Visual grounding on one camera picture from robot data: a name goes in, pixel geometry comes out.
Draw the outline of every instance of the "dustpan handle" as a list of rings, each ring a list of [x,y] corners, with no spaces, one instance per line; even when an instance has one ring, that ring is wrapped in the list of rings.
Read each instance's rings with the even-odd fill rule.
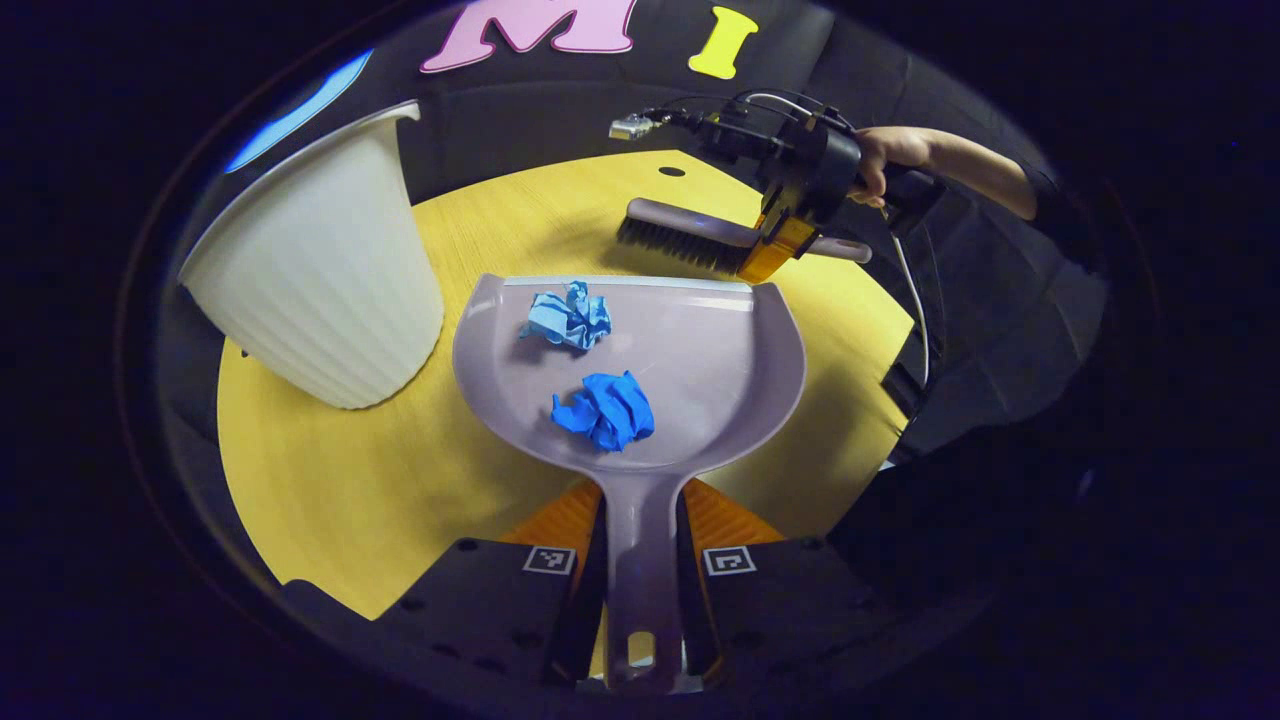
[[[609,546],[605,683],[618,693],[663,694],[681,674],[676,498],[687,478],[622,477],[600,483]],[[653,634],[653,665],[632,667],[632,633]]]

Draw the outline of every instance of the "dustpan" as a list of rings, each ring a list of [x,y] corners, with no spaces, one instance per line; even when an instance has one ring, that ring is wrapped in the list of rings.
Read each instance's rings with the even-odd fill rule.
[[[612,334],[589,352],[520,338],[534,295],[563,295],[575,279],[605,297]],[[627,370],[653,407],[652,437],[600,452],[550,420],[553,393],[568,398],[586,375]],[[782,292],[772,283],[485,274],[458,323],[453,373],[489,429],[600,486],[609,548],[605,682],[617,692],[671,692],[681,674],[680,489],[772,437],[804,389],[804,343]],[[628,662],[634,633],[653,634],[652,665]]]

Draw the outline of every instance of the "pink letter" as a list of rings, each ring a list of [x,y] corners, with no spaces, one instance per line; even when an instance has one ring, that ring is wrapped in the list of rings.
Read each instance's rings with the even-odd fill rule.
[[[626,53],[631,49],[627,22],[634,5],[635,0],[477,0],[463,8],[444,47],[422,63],[422,72],[461,68],[493,55],[493,44],[484,41],[490,22],[516,53],[527,53],[573,15],[568,29],[552,38],[552,47],[564,53]]]

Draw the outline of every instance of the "human hand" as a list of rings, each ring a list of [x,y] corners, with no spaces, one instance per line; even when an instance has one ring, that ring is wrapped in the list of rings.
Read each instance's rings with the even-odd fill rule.
[[[872,208],[883,208],[883,195],[888,187],[888,182],[884,179],[884,165],[895,163],[908,168],[927,168],[933,149],[932,133],[933,131],[927,128],[908,127],[874,127],[856,131],[854,138],[858,140],[858,145],[863,150],[858,173],[867,184],[855,184],[850,188],[850,200]]]

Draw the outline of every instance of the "white wastebasket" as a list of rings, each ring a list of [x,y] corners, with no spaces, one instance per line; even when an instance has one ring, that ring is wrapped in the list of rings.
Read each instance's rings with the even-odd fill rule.
[[[440,336],[444,299],[410,210],[406,102],[303,147],[209,227],[178,279],[264,365],[337,407],[394,395]]]

